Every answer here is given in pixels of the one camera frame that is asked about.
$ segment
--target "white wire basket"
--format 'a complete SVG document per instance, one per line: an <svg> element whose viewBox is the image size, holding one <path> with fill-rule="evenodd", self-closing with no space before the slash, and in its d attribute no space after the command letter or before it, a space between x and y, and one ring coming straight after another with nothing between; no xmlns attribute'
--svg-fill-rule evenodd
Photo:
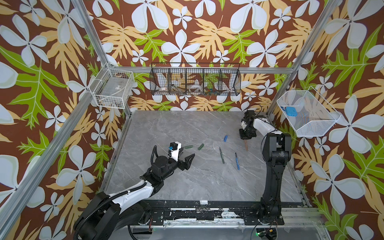
<svg viewBox="0 0 384 240"><path fill-rule="evenodd" d="M339 120L341 114L317 91L287 91L277 100L278 106L288 119L298 137L321 137ZM286 107L294 107L297 116L289 116Z"/></svg>
<svg viewBox="0 0 384 240"><path fill-rule="evenodd" d="M110 68L99 78L92 92L97 106L124 109L134 83L133 72Z"/></svg>

